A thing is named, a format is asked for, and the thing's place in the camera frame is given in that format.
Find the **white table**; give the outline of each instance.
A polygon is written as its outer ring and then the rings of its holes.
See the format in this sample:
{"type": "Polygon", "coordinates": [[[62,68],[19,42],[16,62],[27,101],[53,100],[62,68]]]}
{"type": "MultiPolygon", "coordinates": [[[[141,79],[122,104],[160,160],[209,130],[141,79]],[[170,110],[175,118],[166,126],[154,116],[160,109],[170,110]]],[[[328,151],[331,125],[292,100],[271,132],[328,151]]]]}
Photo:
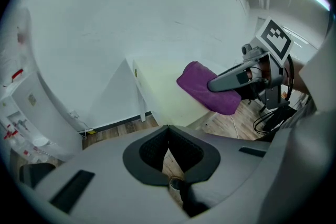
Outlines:
{"type": "Polygon", "coordinates": [[[127,57],[138,92],[141,120],[145,121],[145,103],[158,125],[200,128],[216,113],[191,97],[176,83],[184,68],[197,60],[215,73],[227,68],[204,59],[188,57],[127,57]]]}

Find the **black baseboard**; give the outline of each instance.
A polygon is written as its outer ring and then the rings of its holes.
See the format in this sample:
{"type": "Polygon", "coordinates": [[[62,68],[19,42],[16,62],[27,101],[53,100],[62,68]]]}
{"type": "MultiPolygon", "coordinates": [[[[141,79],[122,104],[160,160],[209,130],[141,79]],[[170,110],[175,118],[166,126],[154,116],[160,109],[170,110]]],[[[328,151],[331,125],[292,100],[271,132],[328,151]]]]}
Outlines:
{"type": "MultiPolygon", "coordinates": [[[[149,111],[149,112],[145,113],[145,116],[149,116],[149,115],[152,115],[152,112],[149,111]]],[[[131,122],[131,121],[139,120],[139,119],[140,119],[140,115],[135,116],[135,117],[131,117],[131,118],[123,120],[123,121],[112,123],[112,124],[109,124],[109,125],[106,125],[106,126],[103,126],[103,127],[99,127],[99,128],[94,129],[94,130],[98,133],[98,132],[102,132],[102,131],[111,129],[113,127],[116,127],[116,126],[119,126],[119,125],[122,125],[122,124],[125,124],[125,123],[128,123],[128,122],[131,122]]]]}

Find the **table leg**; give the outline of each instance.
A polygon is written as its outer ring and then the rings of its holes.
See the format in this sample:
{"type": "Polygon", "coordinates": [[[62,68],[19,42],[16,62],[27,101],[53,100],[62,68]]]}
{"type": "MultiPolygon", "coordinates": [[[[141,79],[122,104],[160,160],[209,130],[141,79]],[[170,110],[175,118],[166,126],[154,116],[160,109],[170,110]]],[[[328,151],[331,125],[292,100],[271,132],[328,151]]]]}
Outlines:
{"type": "Polygon", "coordinates": [[[140,118],[141,121],[144,122],[146,120],[146,115],[145,115],[145,100],[143,100],[142,94],[139,91],[137,87],[137,93],[138,93],[138,103],[139,103],[139,112],[140,112],[140,118]]]}

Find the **person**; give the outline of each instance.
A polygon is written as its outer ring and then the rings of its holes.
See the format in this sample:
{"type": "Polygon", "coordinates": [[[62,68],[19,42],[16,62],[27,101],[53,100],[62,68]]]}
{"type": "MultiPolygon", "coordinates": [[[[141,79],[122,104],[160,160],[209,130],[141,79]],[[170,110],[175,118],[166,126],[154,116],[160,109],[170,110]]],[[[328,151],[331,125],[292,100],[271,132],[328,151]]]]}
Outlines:
{"type": "MultiPolygon", "coordinates": [[[[302,78],[300,77],[300,74],[299,74],[300,70],[304,67],[303,63],[293,59],[293,65],[294,65],[294,78],[295,78],[294,79],[294,84],[293,84],[293,89],[309,95],[309,91],[308,91],[305,83],[303,82],[302,78]]],[[[259,66],[260,66],[260,69],[261,69],[262,77],[263,78],[269,78],[269,64],[265,61],[261,61],[259,63],[259,66]]],[[[286,60],[286,62],[285,62],[285,68],[287,70],[290,70],[288,60],[286,60]]],[[[247,76],[248,76],[249,79],[252,78],[251,70],[247,70],[247,76]]],[[[282,84],[285,85],[285,86],[288,86],[288,82],[289,82],[288,76],[287,76],[287,73],[285,73],[284,80],[282,81],[282,84]]],[[[287,121],[285,121],[280,126],[280,128],[273,129],[269,133],[265,134],[264,136],[262,136],[261,138],[258,138],[256,140],[271,142],[278,130],[284,129],[284,128],[294,127],[299,122],[300,119],[303,119],[307,116],[313,115],[316,112],[317,109],[316,109],[316,106],[314,104],[314,101],[311,98],[308,99],[308,100],[309,100],[308,103],[303,108],[298,110],[287,121]]]]}

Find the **purple cloth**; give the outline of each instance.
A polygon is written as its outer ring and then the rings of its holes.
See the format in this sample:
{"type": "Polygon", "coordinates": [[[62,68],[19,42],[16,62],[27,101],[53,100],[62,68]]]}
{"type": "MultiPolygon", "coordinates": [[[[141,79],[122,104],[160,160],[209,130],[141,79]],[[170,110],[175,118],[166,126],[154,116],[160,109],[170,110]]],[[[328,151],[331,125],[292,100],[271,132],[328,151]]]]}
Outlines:
{"type": "Polygon", "coordinates": [[[218,76],[199,62],[191,62],[176,80],[177,84],[209,110],[223,115],[236,112],[241,96],[234,90],[210,92],[208,81],[218,76]]]}

